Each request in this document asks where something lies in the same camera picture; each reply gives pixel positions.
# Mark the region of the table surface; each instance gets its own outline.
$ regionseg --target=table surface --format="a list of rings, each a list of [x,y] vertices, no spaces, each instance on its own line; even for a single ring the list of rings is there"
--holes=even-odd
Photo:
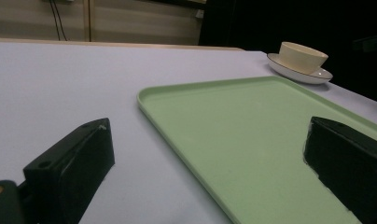
[[[116,165],[80,223],[230,223],[136,96],[151,86],[278,75],[260,51],[165,47],[0,39],[0,180],[20,184],[35,157],[79,125],[109,118]],[[371,99],[332,83],[300,85],[377,123]]]

